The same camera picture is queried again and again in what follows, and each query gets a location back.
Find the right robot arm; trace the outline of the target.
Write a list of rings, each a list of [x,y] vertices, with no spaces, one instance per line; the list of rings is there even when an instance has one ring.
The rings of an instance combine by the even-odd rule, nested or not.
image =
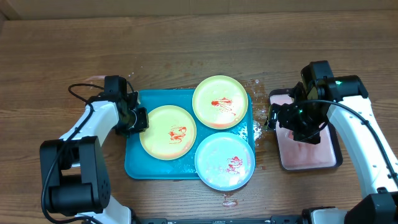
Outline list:
[[[295,141],[318,144],[322,127],[339,133],[354,165],[362,201],[351,210],[303,210],[297,223],[397,223],[397,158],[374,117],[369,93],[356,75],[334,77],[328,61],[310,62],[288,91],[291,104],[271,104],[265,127],[292,131]]]

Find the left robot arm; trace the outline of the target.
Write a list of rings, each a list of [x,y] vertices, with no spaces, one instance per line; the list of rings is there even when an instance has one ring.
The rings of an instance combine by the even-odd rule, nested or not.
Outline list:
[[[85,112],[59,139],[39,149],[41,209],[51,223],[140,223],[134,210],[112,195],[102,145],[114,130],[125,138],[149,127],[139,94],[123,77],[106,76],[100,93],[83,100]]]

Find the yellow plate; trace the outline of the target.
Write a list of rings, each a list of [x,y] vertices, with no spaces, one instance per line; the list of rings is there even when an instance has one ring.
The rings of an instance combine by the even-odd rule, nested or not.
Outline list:
[[[194,145],[197,126],[192,115],[185,109],[165,105],[152,110],[149,127],[140,133],[144,150],[160,160],[174,160],[184,156]]]

